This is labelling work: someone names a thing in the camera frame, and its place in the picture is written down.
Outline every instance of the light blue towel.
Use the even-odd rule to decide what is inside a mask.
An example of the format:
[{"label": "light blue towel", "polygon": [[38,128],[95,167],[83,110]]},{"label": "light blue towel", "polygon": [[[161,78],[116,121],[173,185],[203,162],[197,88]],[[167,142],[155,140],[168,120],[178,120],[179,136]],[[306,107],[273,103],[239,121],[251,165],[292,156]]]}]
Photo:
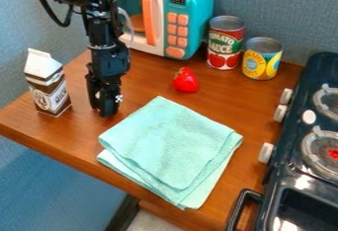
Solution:
[{"label": "light blue towel", "polygon": [[174,205],[199,208],[242,136],[157,97],[99,136],[98,160]]}]

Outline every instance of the wooden table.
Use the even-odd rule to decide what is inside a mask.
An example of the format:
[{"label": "wooden table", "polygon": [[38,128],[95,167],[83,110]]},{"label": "wooden table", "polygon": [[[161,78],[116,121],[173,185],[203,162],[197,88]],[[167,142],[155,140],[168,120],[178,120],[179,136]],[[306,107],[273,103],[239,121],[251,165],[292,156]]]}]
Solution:
[{"label": "wooden table", "polygon": [[[38,114],[30,94],[25,93],[0,112],[0,134],[140,198],[141,207],[186,230],[222,230],[240,190],[262,190],[266,167],[257,157],[263,142],[274,142],[278,135],[280,125],[273,121],[275,108],[283,89],[296,84],[301,67],[282,63],[275,79],[254,81],[242,75],[240,67],[229,71],[207,68],[200,54],[184,62],[139,51],[133,51],[131,58],[131,70],[123,77],[124,102],[116,116],[101,118],[89,106],[84,75],[90,53],[86,51],[64,69],[70,110],[59,118]],[[182,66],[195,71],[200,81],[198,93],[182,94],[172,88],[174,73]],[[179,210],[96,161],[103,149],[98,135],[158,95],[244,136],[207,202],[198,210]],[[249,216],[250,211],[241,218],[240,230],[246,230]]]}]

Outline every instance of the oven handle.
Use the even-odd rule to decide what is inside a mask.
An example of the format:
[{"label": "oven handle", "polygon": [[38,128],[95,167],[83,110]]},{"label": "oven handle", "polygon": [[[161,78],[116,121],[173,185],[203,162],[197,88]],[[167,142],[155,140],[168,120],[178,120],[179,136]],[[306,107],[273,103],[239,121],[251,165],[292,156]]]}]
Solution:
[{"label": "oven handle", "polygon": [[262,203],[263,196],[260,193],[257,193],[255,191],[249,190],[249,189],[243,189],[235,204],[232,207],[232,210],[228,216],[227,219],[227,224],[225,227],[225,231],[235,231],[236,226],[238,223],[238,220],[242,214],[242,211],[244,209],[245,203],[247,202],[248,199],[254,199],[257,201],[259,204]]},{"label": "oven handle", "polygon": [[142,0],[142,7],[146,42],[156,45],[158,22],[156,14],[159,12],[157,0]]}]

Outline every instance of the stove knob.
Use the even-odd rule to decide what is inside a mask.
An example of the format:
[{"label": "stove knob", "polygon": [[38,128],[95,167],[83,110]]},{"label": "stove knob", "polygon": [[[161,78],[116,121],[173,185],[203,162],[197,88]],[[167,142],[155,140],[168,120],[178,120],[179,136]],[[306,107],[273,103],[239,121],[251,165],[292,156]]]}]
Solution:
[{"label": "stove knob", "polygon": [[282,105],[287,105],[291,99],[291,96],[293,95],[293,90],[292,89],[284,89],[283,90],[283,93],[282,93],[282,96],[280,98],[280,104]]},{"label": "stove knob", "polygon": [[259,153],[258,161],[267,164],[271,158],[275,146],[271,143],[264,142],[261,152]]},{"label": "stove knob", "polygon": [[301,119],[305,124],[314,124],[317,116],[313,110],[306,110],[302,114]]},{"label": "stove knob", "polygon": [[276,122],[282,122],[283,118],[286,116],[287,109],[288,109],[287,106],[278,105],[275,111],[274,120]]}]

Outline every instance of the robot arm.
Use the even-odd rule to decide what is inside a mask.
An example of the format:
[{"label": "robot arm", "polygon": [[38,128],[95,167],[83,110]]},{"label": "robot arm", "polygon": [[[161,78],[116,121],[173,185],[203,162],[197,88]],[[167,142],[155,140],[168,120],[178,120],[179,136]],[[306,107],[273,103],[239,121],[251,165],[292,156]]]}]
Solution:
[{"label": "robot arm", "polygon": [[81,8],[92,54],[86,75],[89,101],[100,116],[116,114],[122,100],[121,77],[129,70],[129,51],[119,40],[123,31],[118,18],[117,0],[55,0],[69,5],[63,22],[54,15],[46,0],[40,1],[61,27],[70,25],[74,6]]}]

